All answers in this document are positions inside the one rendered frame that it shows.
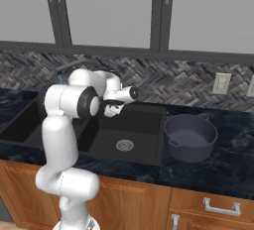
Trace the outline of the beige wall socket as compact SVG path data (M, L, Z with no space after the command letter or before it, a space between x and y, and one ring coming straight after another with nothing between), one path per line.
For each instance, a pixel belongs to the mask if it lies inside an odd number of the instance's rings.
M246 96L247 97L254 97L254 75L251 78Z
M215 80L214 80L214 84L213 84L213 88L212 88L212 93L213 94L226 95L228 87L229 87L230 79L231 79L231 74L230 73L218 72L215 75Z

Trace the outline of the dark grey cooking pot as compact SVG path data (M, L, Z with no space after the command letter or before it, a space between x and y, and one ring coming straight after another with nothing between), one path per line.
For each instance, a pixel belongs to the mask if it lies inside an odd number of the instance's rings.
M166 149L173 158L184 163L199 163L210 156L218 132L206 118L179 114L167 119L165 135Z

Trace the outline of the wooden drawer front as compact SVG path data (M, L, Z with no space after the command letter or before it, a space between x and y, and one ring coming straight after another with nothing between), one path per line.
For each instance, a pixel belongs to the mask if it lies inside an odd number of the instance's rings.
M203 203L205 198L209 198L210 207L225 209L227 211L233 211L233 204L239 203L240 215L235 216L223 214L220 212L207 211ZM173 188L170 208L185 213L201 214L210 217L236 220L244 223L254 224L254 200L181 188Z

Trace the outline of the black kitchen sink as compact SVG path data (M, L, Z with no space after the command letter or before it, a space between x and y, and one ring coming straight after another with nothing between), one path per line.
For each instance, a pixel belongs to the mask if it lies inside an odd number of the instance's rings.
M111 118L96 115L72 121L78 151L83 155L157 166L161 163L165 123L164 107L139 102L124 106ZM46 114L37 101L30 102L0 129L0 143L40 149ZM134 148L120 152L116 143L130 140Z

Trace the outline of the dark grey tap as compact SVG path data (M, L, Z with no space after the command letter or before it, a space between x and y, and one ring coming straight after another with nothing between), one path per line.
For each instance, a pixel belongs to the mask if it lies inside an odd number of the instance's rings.
M57 83L59 84L67 84L67 79L63 78L63 72L65 70L68 70L70 68L78 69L78 68L85 68L88 70L94 70L94 67L91 65L91 62L89 60L76 60L72 61L68 64L64 64L61 66L58 66L56 68L56 74L57 74Z

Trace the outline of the wooden sink front panel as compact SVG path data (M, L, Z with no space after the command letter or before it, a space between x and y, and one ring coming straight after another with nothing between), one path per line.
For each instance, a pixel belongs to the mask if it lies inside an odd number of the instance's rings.
M169 187L102 175L99 180L87 207L101 230L166 230Z

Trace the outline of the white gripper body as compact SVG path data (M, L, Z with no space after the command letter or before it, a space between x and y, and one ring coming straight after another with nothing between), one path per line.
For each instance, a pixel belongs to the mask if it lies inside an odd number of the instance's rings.
M104 116L111 118L116 115L119 115L123 109L124 105L113 105L113 104L106 104L104 108Z

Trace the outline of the grey glass cupboard door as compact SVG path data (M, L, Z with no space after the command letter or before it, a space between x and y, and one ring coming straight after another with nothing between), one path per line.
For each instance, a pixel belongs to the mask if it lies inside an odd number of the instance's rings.
M48 0L0 0L0 41L53 44Z
M116 56L159 51L162 0L56 1L67 50Z
M254 0L162 0L160 54L254 63Z

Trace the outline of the round metal sink drain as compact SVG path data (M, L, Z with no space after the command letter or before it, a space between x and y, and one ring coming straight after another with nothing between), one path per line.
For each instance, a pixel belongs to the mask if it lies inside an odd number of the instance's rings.
M116 149L120 152L130 152L134 148L134 143L130 140L120 140L116 143Z

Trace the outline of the wooden cupboard door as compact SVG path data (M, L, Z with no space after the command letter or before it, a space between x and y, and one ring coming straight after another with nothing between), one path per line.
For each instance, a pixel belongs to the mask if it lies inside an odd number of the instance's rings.
M0 194L14 223L27 230L53 230L61 219L60 201L35 184L39 166L0 160Z
M254 224L174 210L169 212L166 230L172 230L172 214L180 215L178 230L254 230Z

